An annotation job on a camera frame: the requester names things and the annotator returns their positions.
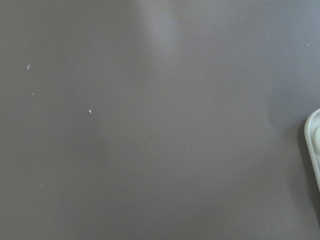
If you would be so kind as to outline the beige rabbit tray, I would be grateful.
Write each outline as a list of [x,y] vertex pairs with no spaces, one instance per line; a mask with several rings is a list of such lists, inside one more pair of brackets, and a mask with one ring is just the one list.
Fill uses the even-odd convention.
[[309,115],[304,125],[304,136],[313,166],[316,182],[320,188],[320,151],[315,147],[314,137],[317,128],[320,126],[320,110],[317,109]]

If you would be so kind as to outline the cream plastic cup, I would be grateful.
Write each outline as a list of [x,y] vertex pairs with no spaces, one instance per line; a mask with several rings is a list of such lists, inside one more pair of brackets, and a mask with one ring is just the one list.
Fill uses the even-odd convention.
[[320,150],[320,126],[316,129],[314,134],[314,146]]

